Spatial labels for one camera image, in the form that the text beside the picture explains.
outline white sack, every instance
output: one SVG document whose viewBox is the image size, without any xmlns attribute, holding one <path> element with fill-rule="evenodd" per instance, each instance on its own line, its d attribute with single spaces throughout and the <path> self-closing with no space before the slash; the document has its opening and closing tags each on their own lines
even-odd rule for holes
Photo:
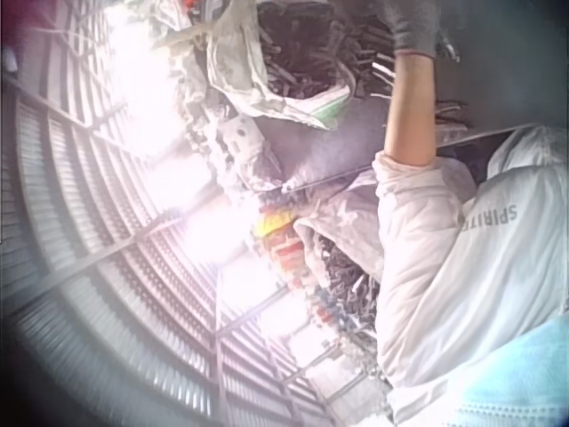
<svg viewBox="0 0 569 427">
<path fill-rule="evenodd" d="M 257 3 L 256 0 L 232 0 L 215 22 L 207 45 L 211 85 L 225 93 L 235 108 L 248 116 L 269 116 L 333 129 L 341 105 L 350 96 L 348 70 L 343 69 L 345 78 L 336 86 L 307 100 L 272 93 L 260 50 Z"/>
<path fill-rule="evenodd" d="M 437 163 L 445 181 L 462 202 L 474 196 L 476 185 L 465 165 L 450 158 L 438 158 Z M 321 286 L 326 287 L 328 280 L 324 263 L 318 256 L 317 234 L 331 239 L 362 270 L 381 282 L 384 257 L 376 186 L 374 171 L 363 172 L 345 190 L 331 197 L 321 194 L 314 210 L 294 223 L 305 246 L 307 265 Z"/>
</svg>

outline plastic bag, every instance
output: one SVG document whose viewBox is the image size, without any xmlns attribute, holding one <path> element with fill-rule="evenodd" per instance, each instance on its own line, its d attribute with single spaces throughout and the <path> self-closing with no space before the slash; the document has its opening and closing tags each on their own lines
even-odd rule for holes
<svg viewBox="0 0 569 427">
<path fill-rule="evenodd" d="M 332 240 L 362 270 L 381 281 L 383 247 L 379 237 L 376 186 L 373 171 L 361 173 L 347 189 L 338 189 L 331 197 L 318 197 L 312 213 L 294 223 L 305 245 L 306 263 L 321 286 L 326 287 L 327 274 L 318 256 L 317 234 Z"/>
<path fill-rule="evenodd" d="M 269 116 L 334 129 L 336 117 L 350 96 L 346 68 L 341 73 L 344 78 L 336 86 L 307 100 L 281 97 L 269 90 L 255 0 L 231 1 L 209 35 L 207 60 L 212 86 L 224 92 L 248 116 Z"/>
<path fill-rule="evenodd" d="M 283 185 L 280 164 L 252 118 L 232 118 L 220 126 L 220 132 L 247 188 L 269 191 Z"/>
<path fill-rule="evenodd" d="M 142 19 L 154 17 L 175 31 L 192 26 L 180 0 L 131 0 L 126 5 Z"/>
</svg>

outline metal rod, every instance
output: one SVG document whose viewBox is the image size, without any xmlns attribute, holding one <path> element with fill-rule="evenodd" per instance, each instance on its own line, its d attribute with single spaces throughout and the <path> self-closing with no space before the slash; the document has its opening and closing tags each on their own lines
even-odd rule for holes
<svg viewBox="0 0 569 427">
<path fill-rule="evenodd" d="M 79 274 L 83 274 L 87 269 L 93 267 L 97 263 L 106 260 L 109 256 L 116 254 L 118 252 L 123 251 L 125 248 L 134 245 L 140 242 L 143 238 L 151 236 L 155 233 L 160 231 L 166 230 L 170 228 L 172 225 L 183 221 L 183 219 L 198 209 L 200 206 L 208 203 L 208 201 L 212 200 L 212 198 L 218 196 L 220 194 L 220 189 L 217 188 L 216 191 L 206 191 L 204 193 L 204 197 L 200 199 L 195 205 L 191 206 L 187 211 L 182 213 L 179 218 L 166 222 L 162 225 L 155 227 L 152 230 L 140 230 L 135 235 L 130 236 L 124 240 L 116 242 L 112 246 L 107 246 L 104 249 L 101 249 L 99 252 L 95 254 L 90 254 L 85 256 L 84 258 L 78 260 L 72 265 L 67 267 L 63 267 L 54 271 L 47 276 L 42 278 L 42 286 L 41 287 L 30 287 L 30 289 L 24 289 L 21 292 L 16 293 L 13 297 L 2 301 L 2 317 L 8 316 L 11 313 L 20 310 L 21 308 L 25 307 L 26 305 L 33 302 L 35 299 L 40 297 L 41 295 L 48 292 L 50 289 L 59 286 L 66 280 L 73 278 Z"/>
<path fill-rule="evenodd" d="M 250 309 L 249 311 L 247 311 L 243 315 L 239 316 L 238 318 L 236 318 L 232 322 L 227 323 L 224 327 L 222 327 L 221 329 L 219 329 L 217 331 L 216 335 L 225 336 L 225 335 L 229 334 L 231 331 L 238 329 L 239 327 L 241 327 L 241 325 L 243 325 L 244 323 L 251 320 L 251 318 L 254 318 L 254 317 L 260 315 L 264 310 L 266 310 L 268 307 L 273 305 L 275 302 L 282 299 L 289 292 L 290 292 L 290 289 L 288 288 L 288 286 L 281 287 L 276 292 L 274 292 L 269 298 L 258 303 L 252 309 Z"/>
<path fill-rule="evenodd" d="M 304 323 L 302 323 L 302 325 L 300 325 L 299 327 L 297 327 L 296 329 L 294 329 L 290 333 L 289 339 L 294 337 L 295 335 L 299 334 L 301 331 L 303 331 L 307 327 L 309 327 L 311 322 L 312 322 L 312 316 L 308 316 L 307 319 L 304 321 Z"/>
<path fill-rule="evenodd" d="M 389 68 L 385 67 L 384 65 L 381 65 L 381 64 L 378 64 L 377 62 L 374 62 L 372 64 L 372 67 L 374 67 L 375 69 L 377 69 L 378 71 L 380 71 L 384 74 L 387 74 L 391 78 L 395 78 L 395 72 L 391 71 Z"/>
<path fill-rule="evenodd" d="M 380 78 L 381 80 L 383 80 L 385 83 L 387 83 L 388 85 L 390 85 L 391 87 L 393 87 L 393 82 L 391 80 L 389 80 L 387 77 L 383 76 L 382 73 L 378 73 L 376 71 L 372 71 L 372 74 L 378 78 Z"/>
<path fill-rule="evenodd" d="M 57 118 L 58 120 L 63 120 L 65 122 L 69 122 L 72 125 L 75 125 L 75 126 L 79 127 L 80 129 L 82 129 L 86 132 L 89 132 L 94 137 L 93 139 L 96 141 L 104 142 L 108 145 L 111 145 L 112 147 L 114 147 L 116 149 L 121 150 L 122 152 L 124 152 L 125 154 L 128 154 L 131 157 L 136 157 L 140 160 L 144 160 L 142 157 L 140 157 L 140 156 L 136 155 L 135 153 L 131 152 L 130 150 L 126 149 L 122 144 L 119 144 L 119 143 L 111 140 L 110 138 L 107 138 L 103 135 L 100 135 L 97 132 L 94 132 L 90 128 L 89 125 L 86 125 L 85 123 L 81 122 L 80 120 L 77 120 L 75 117 L 71 116 L 69 113 L 63 111 L 62 109 L 59 109 L 58 107 L 53 105 L 48 100 L 45 100 L 45 99 L 41 98 L 40 96 L 34 95 L 33 93 L 31 93 L 30 91 L 25 89 L 20 84 L 20 82 L 15 80 L 13 77 L 10 77 L 5 73 L 2 73 L 2 81 L 6 82 L 8 85 L 10 85 L 14 89 L 16 89 L 22 98 L 26 99 L 29 102 L 35 103 L 38 107 L 40 107 L 42 109 L 49 110 L 49 112 L 51 114 L 53 114 L 54 117 Z"/>
<path fill-rule="evenodd" d="M 444 107 L 442 109 L 436 109 L 435 114 L 446 113 L 447 111 L 459 111 L 461 109 L 460 105 L 452 105 L 450 107 Z"/>
<path fill-rule="evenodd" d="M 326 399 L 326 405 L 331 405 L 335 400 L 338 400 L 343 395 L 348 393 L 350 390 L 354 389 L 358 384 L 360 384 L 365 378 L 367 374 L 365 372 L 361 372 L 356 378 L 351 380 L 349 383 L 345 384 L 339 390 L 335 391 L 332 396 Z"/>
<path fill-rule="evenodd" d="M 320 363 L 322 363 L 324 360 L 328 359 L 329 357 L 331 357 L 333 354 L 337 353 L 338 351 L 340 351 L 340 345 L 336 344 L 333 345 L 332 347 L 330 347 L 328 350 L 326 350 L 324 353 L 322 353 L 320 356 L 318 356 L 317 358 L 315 358 L 314 360 L 312 360 L 310 363 L 308 363 L 305 367 L 302 367 L 301 369 L 299 369 L 298 371 L 294 372 L 293 374 L 287 376 L 284 379 L 285 383 L 291 383 L 294 380 L 296 380 L 298 377 L 304 375 L 306 373 L 306 371 L 308 371 L 310 368 L 315 367 L 316 365 L 319 365 Z"/>
<path fill-rule="evenodd" d="M 112 118 L 112 116 L 114 116 L 116 113 L 118 113 L 121 109 L 126 108 L 127 105 L 128 105 L 128 103 L 126 101 L 118 102 L 116 105 L 111 107 L 108 111 L 106 111 L 105 114 L 103 114 L 102 116 L 95 117 L 92 121 L 92 124 L 89 126 L 89 129 L 95 130 L 99 126 L 104 125 L 105 122 L 107 122 L 110 118 Z"/>
</svg>

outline floor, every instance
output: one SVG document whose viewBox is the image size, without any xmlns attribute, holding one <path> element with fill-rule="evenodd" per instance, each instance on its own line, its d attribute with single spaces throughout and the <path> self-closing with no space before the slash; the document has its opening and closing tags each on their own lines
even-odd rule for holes
<svg viewBox="0 0 569 427">
<path fill-rule="evenodd" d="M 442 25 L 461 54 L 437 60 L 437 97 L 466 101 L 477 130 L 525 123 L 567 127 L 566 0 L 441 0 Z M 389 105 L 352 100 L 334 133 L 293 122 L 257 123 L 295 189 L 369 166 Z"/>
</svg>

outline gray glove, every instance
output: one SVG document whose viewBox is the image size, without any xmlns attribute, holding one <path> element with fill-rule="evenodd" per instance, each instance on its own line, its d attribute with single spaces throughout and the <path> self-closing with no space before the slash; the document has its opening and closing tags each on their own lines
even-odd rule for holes
<svg viewBox="0 0 569 427">
<path fill-rule="evenodd" d="M 438 0 L 380 0 L 380 5 L 396 52 L 437 56 Z"/>
</svg>

